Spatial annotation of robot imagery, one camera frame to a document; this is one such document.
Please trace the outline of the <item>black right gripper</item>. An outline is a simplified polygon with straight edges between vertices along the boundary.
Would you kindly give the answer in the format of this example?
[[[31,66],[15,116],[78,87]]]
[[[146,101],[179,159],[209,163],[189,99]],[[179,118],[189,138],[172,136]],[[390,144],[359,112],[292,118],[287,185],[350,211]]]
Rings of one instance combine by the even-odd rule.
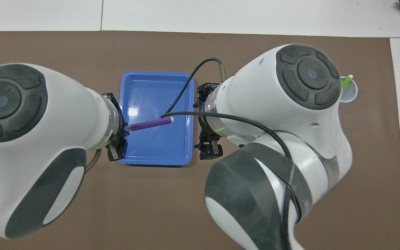
[[[194,103],[194,108],[200,109],[208,96],[219,86],[218,83],[205,83],[197,88],[198,97]],[[207,116],[198,116],[198,121],[201,126],[201,134],[199,135],[199,143],[194,145],[195,149],[200,151],[200,160],[213,160],[223,156],[223,149],[218,144],[221,138],[215,135],[214,130],[210,127]]]

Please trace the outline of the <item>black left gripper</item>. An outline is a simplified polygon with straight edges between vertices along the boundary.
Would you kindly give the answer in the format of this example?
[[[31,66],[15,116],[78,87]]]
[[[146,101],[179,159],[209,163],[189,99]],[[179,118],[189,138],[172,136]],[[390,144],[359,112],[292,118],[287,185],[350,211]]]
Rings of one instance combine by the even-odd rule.
[[[119,116],[119,126],[116,136],[110,136],[109,142],[107,144],[107,154],[109,160],[116,161],[124,159],[127,150],[127,139],[128,131],[125,129],[127,123],[124,121],[124,116],[122,114],[121,108],[113,95],[112,92],[102,94],[115,106],[118,116]]]

